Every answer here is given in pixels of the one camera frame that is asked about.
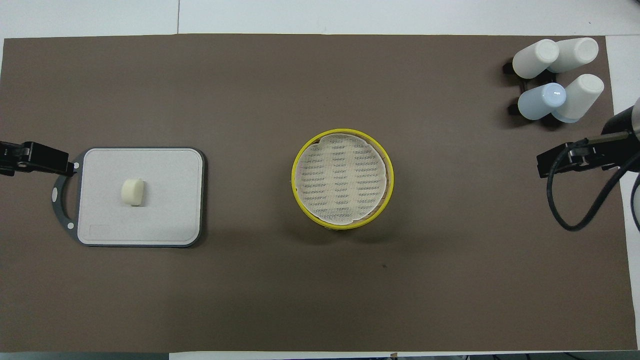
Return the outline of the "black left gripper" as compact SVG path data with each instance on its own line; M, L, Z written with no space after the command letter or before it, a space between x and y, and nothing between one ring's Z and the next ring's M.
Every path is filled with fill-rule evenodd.
M51 146L34 141L23 144L0 142L0 175L13 177L19 170L18 160L26 148L24 169L31 172L50 173L60 176L73 176L74 164L69 161L69 154Z

